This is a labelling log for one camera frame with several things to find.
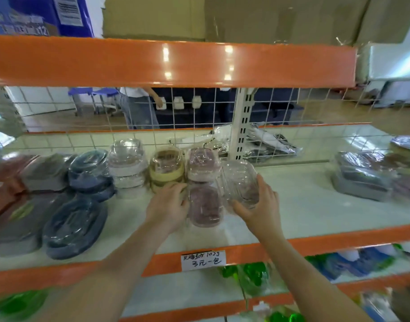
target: handwritten label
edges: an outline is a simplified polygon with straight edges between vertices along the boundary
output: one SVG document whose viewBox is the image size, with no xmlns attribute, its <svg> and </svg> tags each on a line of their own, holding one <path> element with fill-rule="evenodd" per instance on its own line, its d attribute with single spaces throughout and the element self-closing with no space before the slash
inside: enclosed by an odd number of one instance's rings
<svg viewBox="0 0 410 322">
<path fill-rule="evenodd" d="M 181 255 L 183 271 L 222 267 L 226 265 L 226 251 L 208 251 Z"/>
</svg>

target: wooden floor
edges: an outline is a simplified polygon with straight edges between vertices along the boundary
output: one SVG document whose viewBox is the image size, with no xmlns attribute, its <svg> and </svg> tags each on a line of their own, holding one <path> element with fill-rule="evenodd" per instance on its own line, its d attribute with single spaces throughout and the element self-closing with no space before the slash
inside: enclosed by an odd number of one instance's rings
<svg viewBox="0 0 410 322">
<path fill-rule="evenodd" d="M 311 121 L 324 124 L 371 123 L 388 134 L 410 134 L 410 107 L 371 108 L 352 101 L 341 99 L 302 100 L 299 105 L 303 111 L 294 111 L 292 124 L 305 124 Z M 30 132 L 50 131 L 98 131 L 127 129 L 124 116 L 117 114 L 93 115 L 87 112 L 76 117 L 74 110 L 37 114 L 24 117 Z"/>
</svg>

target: white shirt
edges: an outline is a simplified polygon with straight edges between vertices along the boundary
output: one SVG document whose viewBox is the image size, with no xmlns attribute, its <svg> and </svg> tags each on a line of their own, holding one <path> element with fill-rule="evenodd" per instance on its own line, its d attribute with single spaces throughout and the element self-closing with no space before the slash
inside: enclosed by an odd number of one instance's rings
<svg viewBox="0 0 410 322">
<path fill-rule="evenodd" d="M 129 97 L 148 97 L 149 94 L 142 88 L 120 87 L 120 92 Z"/>
</svg>

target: hand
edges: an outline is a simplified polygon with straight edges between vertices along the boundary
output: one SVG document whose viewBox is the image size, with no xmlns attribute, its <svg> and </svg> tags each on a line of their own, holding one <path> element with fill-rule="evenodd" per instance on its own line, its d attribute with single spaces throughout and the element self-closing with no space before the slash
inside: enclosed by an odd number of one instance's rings
<svg viewBox="0 0 410 322">
<path fill-rule="evenodd" d="M 153 99 L 157 108 L 163 107 L 163 100 L 159 96 L 153 97 Z"/>
<path fill-rule="evenodd" d="M 238 201 L 232 203 L 233 210 L 246 223 L 248 229 L 261 242 L 272 235 L 284 237 L 281 228 L 280 201 L 277 192 L 273 192 L 263 177 L 257 175 L 259 184 L 259 202 L 254 209 L 248 210 Z"/>
<path fill-rule="evenodd" d="M 168 234 L 176 231 L 189 210 L 189 202 L 181 199 L 186 186 L 185 183 L 169 182 L 161 188 L 148 204 L 145 222 L 167 228 Z"/>
</svg>

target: jeans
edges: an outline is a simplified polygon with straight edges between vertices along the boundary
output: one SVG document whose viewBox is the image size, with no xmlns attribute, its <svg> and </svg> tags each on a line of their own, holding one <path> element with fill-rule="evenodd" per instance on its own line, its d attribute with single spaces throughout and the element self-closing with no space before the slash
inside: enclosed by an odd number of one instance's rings
<svg viewBox="0 0 410 322">
<path fill-rule="evenodd" d="M 160 129 L 150 97 L 121 95 L 120 107 L 128 129 Z"/>
</svg>

